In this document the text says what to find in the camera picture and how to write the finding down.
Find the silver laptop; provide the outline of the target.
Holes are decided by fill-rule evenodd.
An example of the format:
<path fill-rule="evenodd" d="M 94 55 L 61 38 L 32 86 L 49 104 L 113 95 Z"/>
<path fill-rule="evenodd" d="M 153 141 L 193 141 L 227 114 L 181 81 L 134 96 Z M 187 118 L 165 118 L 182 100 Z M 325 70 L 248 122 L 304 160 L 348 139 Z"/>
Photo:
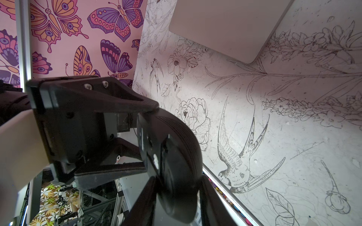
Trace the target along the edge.
<path fill-rule="evenodd" d="M 253 63 L 292 1 L 177 1 L 169 31 L 245 64 Z"/>

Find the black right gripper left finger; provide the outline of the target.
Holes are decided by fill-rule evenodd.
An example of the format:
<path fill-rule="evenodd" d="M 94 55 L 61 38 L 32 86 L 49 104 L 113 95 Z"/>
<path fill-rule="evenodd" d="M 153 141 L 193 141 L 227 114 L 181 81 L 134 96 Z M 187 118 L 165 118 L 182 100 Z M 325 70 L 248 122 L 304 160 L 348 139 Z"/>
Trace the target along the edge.
<path fill-rule="evenodd" d="M 157 179 L 150 177 L 121 226 L 153 226 Z"/>

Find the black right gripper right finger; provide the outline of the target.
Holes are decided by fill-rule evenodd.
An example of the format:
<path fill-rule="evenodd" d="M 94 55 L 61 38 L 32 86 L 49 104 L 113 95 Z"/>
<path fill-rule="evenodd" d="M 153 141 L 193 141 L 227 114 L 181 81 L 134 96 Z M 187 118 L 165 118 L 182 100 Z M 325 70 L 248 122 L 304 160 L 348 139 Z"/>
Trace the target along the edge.
<path fill-rule="evenodd" d="M 237 224 L 222 204 L 219 195 L 207 176 L 203 175 L 199 184 L 201 219 L 203 226 L 236 226 Z"/>

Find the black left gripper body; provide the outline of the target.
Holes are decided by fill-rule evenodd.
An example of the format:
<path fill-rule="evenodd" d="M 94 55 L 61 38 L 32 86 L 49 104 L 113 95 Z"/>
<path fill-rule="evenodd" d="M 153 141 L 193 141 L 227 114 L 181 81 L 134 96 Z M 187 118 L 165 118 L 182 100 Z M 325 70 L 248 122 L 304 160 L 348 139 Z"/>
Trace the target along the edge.
<path fill-rule="evenodd" d="M 85 164 L 108 141 L 124 129 L 128 113 L 63 112 L 45 109 L 40 85 L 54 79 L 31 79 L 27 94 L 34 111 L 54 179 L 61 184 L 74 180 L 74 172 Z"/>

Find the aluminium frame struts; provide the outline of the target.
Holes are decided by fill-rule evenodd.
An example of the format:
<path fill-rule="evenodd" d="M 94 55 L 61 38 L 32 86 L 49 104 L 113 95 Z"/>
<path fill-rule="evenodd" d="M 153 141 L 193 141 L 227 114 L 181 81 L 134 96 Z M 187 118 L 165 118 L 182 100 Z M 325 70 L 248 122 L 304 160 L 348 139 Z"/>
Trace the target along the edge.
<path fill-rule="evenodd" d="M 21 88 L 23 89 L 23 92 L 27 92 L 26 83 L 32 79 L 33 73 L 30 1 L 15 0 L 15 9 Z"/>

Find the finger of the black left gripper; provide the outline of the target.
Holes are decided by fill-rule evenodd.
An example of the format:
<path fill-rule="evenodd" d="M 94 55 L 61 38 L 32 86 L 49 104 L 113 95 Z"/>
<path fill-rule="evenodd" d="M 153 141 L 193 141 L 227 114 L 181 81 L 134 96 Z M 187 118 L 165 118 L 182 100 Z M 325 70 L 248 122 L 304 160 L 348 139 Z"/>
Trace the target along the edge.
<path fill-rule="evenodd" d="M 138 161 L 118 164 L 117 157 L 129 157 Z M 147 170 L 139 147 L 122 138 L 115 138 L 74 172 L 74 180 L 79 190 L 89 190 L 122 177 L 145 172 Z"/>
<path fill-rule="evenodd" d="M 145 113 L 159 107 L 112 77 L 58 77 L 43 81 L 40 94 L 45 109 L 63 112 Z"/>

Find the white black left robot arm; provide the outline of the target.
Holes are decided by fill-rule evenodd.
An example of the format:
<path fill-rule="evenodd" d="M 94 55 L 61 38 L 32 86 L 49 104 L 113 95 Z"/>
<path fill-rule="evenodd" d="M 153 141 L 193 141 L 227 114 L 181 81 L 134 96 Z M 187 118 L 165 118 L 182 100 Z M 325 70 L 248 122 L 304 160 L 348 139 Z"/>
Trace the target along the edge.
<path fill-rule="evenodd" d="M 82 190 L 146 171 L 140 151 L 117 133 L 158 102 L 95 75 L 26 86 L 1 84 L 1 189 L 21 189 L 47 165 L 57 182 Z"/>

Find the black wireless mouse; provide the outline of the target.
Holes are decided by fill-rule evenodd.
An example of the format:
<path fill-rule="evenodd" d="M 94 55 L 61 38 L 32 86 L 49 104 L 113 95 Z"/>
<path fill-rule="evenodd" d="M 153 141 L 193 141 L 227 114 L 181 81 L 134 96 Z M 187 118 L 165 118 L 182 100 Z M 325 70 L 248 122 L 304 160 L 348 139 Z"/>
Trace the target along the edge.
<path fill-rule="evenodd" d="M 158 108 L 137 118 L 138 145 L 149 177 L 157 179 L 157 196 L 166 214 L 188 224 L 197 212 L 202 153 L 191 129 Z"/>

